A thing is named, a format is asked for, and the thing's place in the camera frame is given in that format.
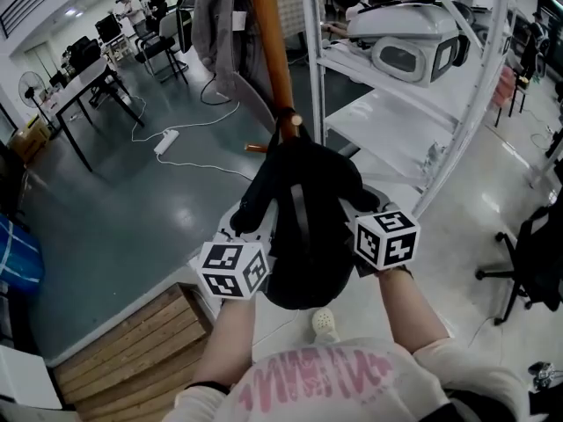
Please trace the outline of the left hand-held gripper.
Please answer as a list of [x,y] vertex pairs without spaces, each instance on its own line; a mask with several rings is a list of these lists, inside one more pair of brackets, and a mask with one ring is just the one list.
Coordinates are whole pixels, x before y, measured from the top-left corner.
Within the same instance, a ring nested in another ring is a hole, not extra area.
[[268,253],[279,214],[272,200],[260,223],[258,234],[237,237],[230,225],[238,211],[231,207],[220,219],[216,234],[205,242],[196,262],[196,272],[210,296],[231,300],[250,300],[270,274]]

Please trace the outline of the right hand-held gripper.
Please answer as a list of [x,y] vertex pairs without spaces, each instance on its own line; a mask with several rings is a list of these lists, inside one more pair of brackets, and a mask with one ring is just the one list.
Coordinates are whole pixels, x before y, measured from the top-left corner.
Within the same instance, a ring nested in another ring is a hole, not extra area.
[[363,190],[377,200],[373,214],[359,213],[347,201],[339,199],[345,224],[354,237],[355,269],[363,278],[413,261],[419,240],[420,225],[409,212],[373,186]]

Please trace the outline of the black backpack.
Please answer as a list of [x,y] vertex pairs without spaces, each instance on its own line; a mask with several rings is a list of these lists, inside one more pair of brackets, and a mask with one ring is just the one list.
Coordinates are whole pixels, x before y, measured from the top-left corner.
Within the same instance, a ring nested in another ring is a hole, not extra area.
[[357,258],[343,201],[357,213],[373,214],[380,207],[349,158],[315,143],[305,127],[288,140],[275,131],[230,219],[236,234],[250,234],[270,204],[277,206],[269,252],[274,263],[263,290],[272,304],[289,310],[325,307],[347,285]]

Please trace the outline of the wooden coat stand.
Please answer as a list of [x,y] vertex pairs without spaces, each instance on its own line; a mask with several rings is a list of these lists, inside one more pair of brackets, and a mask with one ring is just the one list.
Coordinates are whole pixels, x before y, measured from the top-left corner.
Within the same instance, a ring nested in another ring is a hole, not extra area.
[[283,141],[299,136],[303,118],[295,111],[289,64],[277,0],[252,0],[273,92],[274,121]]

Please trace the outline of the person's right forearm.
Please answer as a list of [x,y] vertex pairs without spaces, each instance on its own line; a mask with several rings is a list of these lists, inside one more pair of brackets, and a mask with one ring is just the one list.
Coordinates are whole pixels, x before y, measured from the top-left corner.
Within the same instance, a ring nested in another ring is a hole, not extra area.
[[377,278],[395,343],[415,353],[450,336],[408,271],[392,268]]

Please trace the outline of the person's left forearm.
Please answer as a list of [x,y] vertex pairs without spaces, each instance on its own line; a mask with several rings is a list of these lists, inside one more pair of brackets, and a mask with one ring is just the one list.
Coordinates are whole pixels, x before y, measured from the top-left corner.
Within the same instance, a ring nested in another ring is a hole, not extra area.
[[227,300],[194,373],[194,382],[237,384],[252,365],[255,300]]

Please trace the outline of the white metal shelving unit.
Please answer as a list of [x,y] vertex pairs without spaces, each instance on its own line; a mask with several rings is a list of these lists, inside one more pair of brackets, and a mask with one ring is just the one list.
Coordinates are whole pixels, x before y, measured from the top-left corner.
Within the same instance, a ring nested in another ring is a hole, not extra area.
[[475,134],[499,81],[514,25],[511,0],[403,0],[446,9],[470,41],[463,66],[428,87],[398,80],[323,33],[319,0],[303,0],[315,139],[337,134],[363,179],[421,215]]

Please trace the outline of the long white power strip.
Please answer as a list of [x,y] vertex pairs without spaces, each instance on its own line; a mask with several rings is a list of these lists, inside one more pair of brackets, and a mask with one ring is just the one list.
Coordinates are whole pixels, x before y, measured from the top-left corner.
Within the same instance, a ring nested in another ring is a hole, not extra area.
[[162,133],[162,139],[160,142],[155,146],[154,152],[157,156],[163,155],[170,146],[176,141],[179,137],[179,131],[175,129],[167,129]]

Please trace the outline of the person's white clog shoe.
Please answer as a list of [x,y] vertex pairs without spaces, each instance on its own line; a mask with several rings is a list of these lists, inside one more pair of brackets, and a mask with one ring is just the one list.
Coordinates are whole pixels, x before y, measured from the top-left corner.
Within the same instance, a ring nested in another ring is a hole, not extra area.
[[340,342],[340,336],[336,330],[335,318],[329,308],[320,308],[313,314],[311,327],[315,334],[315,344],[329,345]]

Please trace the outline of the wooden step platform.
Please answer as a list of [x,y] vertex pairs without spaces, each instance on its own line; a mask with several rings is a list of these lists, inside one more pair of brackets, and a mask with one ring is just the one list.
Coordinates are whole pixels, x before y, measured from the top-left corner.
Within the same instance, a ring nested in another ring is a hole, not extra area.
[[190,384],[211,323],[176,283],[54,370],[82,422],[161,422]]

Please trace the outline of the black office chair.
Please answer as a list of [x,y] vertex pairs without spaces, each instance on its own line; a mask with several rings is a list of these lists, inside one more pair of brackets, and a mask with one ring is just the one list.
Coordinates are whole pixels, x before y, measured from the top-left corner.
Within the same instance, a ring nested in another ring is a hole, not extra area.
[[507,246],[511,269],[480,269],[475,273],[477,280],[513,281],[505,313],[494,319],[494,325],[507,322],[518,296],[527,299],[526,309],[542,303],[551,312],[557,311],[563,304],[563,207],[552,204],[536,210],[522,223],[515,242],[504,232],[497,233],[494,239]]
[[101,56],[101,49],[96,40],[83,36],[72,46],[69,46],[69,64],[76,73],[81,73]]

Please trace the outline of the person's cream printed shirt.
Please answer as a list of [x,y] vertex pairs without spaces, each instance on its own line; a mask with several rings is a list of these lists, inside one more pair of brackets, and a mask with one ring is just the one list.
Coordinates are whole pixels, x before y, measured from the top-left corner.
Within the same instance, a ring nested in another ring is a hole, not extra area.
[[197,382],[163,422],[527,422],[529,393],[510,370],[452,338],[415,353],[357,338],[276,353],[231,388]]

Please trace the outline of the pink chair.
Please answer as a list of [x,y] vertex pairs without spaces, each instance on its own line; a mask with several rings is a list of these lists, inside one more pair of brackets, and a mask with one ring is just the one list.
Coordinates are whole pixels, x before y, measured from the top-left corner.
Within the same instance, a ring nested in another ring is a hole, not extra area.
[[498,108],[496,120],[494,123],[495,127],[498,127],[502,108],[505,106],[507,101],[510,101],[509,115],[514,108],[515,94],[517,91],[525,91],[529,85],[529,79],[525,76],[517,74],[512,68],[504,65],[501,70],[499,81],[494,89],[494,94],[492,97],[492,104]]

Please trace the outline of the grey hanging garment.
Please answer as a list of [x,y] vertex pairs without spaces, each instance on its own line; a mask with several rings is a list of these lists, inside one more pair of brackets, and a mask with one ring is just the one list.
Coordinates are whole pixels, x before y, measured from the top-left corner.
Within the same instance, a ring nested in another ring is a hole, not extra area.
[[195,0],[192,43],[219,92],[274,132],[274,97],[252,0]]

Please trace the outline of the black floor fan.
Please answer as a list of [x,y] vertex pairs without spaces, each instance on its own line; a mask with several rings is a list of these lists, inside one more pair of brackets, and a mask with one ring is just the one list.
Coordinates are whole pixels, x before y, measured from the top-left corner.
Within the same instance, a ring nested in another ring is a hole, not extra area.
[[186,53],[191,47],[191,23],[193,9],[194,0],[178,0],[176,3],[179,48],[182,53]]

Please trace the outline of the table with checked cloth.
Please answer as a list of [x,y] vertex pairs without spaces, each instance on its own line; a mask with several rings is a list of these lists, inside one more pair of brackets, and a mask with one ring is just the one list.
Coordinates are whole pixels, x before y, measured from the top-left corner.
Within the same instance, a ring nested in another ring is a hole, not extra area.
[[276,0],[284,39],[305,32],[303,0]]

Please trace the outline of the white table black legs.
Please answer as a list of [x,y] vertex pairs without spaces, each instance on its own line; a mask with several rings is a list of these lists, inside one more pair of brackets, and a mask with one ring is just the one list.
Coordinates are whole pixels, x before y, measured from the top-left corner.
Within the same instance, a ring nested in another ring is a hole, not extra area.
[[121,99],[117,90],[115,90],[111,84],[109,84],[106,79],[111,77],[115,83],[122,89],[122,91],[131,98],[127,88],[125,87],[122,80],[119,78],[116,71],[112,70],[108,60],[100,57],[97,61],[89,65],[86,69],[76,75],[62,90],[60,97],[58,98],[58,106],[55,111],[55,117],[58,120],[60,129],[65,133],[71,147],[75,150],[78,157],[86,167],[89,172],[92,172],[92,168],[88,163],[86,157],[84,156],[82,150],[78,147],[76,140],[69,131],[67,123],[63,119],[64,112],[69,109],[73,104],[77,103],[80,107],[83,115],[86,119],[91,122],[90,116],[84,108],[80,98],[92,87],[97,87],[104,93],[108,94],[121,109],[127,113],[139,126],[143,127],[144,123],[141,121],[140,117]]

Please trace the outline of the blue wrapped bundle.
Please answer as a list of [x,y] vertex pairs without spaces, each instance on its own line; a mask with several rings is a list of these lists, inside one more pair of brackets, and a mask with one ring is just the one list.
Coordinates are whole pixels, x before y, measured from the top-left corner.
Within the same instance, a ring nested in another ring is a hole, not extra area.
[[0,214],[0,281],[31,295],[44,276],[39,241]]

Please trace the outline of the cardboard box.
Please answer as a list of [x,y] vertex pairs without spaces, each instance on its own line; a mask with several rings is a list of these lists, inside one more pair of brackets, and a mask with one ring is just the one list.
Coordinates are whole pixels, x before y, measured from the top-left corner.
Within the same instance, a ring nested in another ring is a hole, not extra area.
[[48,128],[48,124],[40,114],[37,114],[11,137],[8,141],[8,148],[24,164],[30,164],[40,150],[47,146],[50,137],[51,131]]

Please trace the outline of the black monitor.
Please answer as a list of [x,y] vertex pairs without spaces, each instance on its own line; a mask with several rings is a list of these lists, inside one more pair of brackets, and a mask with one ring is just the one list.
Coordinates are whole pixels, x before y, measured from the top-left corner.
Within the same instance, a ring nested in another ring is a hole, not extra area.
[[95,24],[95,28],[102,42],[108,43],[121,35],[121,25],[117,18],[110,13]]

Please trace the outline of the white cabinet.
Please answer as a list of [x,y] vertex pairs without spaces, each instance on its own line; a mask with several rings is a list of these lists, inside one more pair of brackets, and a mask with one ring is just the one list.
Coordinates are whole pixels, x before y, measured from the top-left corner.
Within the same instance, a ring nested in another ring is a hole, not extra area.
[[62,408],[43,358],[7,346],[0,346],[0,397],[33,408]]

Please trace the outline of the black frame chair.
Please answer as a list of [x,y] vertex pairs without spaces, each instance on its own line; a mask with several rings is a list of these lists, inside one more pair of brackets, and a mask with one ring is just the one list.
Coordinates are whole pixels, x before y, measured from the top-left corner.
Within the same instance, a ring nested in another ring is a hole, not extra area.
[[[179,49],[175,47],[175,37],[178,33],[177,18],[174,12],[160,20],[157,33],[144,36],[136,43],[138,53],[135,55],[135,59],[161,84],[173,76],[175,78],[180,76],[187,83],[184,73],[189,66],[176,56],[179,52]],[[163,68],[155,70],[151,60],[156,59],[159,55],[165,55],[167,64]]]

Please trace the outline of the black pedestal fan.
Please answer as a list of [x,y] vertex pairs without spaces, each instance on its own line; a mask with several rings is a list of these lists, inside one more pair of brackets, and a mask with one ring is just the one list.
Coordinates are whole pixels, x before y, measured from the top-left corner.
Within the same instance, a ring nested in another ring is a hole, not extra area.
[[25,105],[39,111],[51,130],[52,136],[58,135],[60,128],[49,119],[44,107],[53,90],[45,85],[41,76],[33,71],[24,72],[18,82],[18,93]]

